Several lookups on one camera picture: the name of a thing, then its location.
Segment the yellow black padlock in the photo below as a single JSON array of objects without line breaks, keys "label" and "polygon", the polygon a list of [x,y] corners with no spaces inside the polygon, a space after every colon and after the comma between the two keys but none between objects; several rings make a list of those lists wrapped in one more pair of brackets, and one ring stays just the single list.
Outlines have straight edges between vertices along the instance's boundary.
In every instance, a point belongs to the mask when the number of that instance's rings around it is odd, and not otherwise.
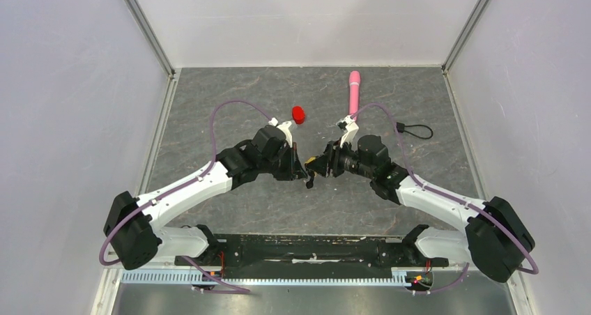
[{"label": "yellow black padlock", "polygon": [[320,164],[318,163],[317,157],[310,157],[305,163],[305,169],[308,173],[308,180],[305,183],[307,189],[312,189],[314,186],[314,179],[318,173]]}]

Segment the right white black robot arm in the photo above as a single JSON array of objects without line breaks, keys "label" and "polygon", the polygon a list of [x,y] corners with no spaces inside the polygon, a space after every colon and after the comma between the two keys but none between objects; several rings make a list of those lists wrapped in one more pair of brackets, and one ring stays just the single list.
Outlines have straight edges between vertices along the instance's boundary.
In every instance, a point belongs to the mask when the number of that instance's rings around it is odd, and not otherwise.
[{"label": "right white black robot arm", "polygon": [[367,178],[378,197],[452,226],[414,230],[402,247],[404,259],[412,265],[434,258],[469,263],[496,282],[506,282],[517,270],[539,271],[531,256],[535,240],[508,201],[464,197],[425,181],[393,162],[379,136],[365,135],[357,146],[330,141],[305,168],[311,177],[348,172]]}]

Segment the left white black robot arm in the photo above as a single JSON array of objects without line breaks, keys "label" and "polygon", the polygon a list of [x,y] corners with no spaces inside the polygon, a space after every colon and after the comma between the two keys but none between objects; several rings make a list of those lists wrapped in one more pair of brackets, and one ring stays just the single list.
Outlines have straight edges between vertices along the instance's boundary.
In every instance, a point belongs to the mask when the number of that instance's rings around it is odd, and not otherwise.
[{"label": "left white black robot arm", "polygon": [[189,256],[203,265],[217,260],[219,247],[204,226],[169,227],[180,214],[241,185],[261,174],[278,181],[305,179],[292,121],[269,122],[253,139],[246,139],[215,156],[213,163],[159,190],[132,196],[115,196],[103,227],[106,242],[100,250],[104,266],[121,264],[138,269],[154,259]]}]

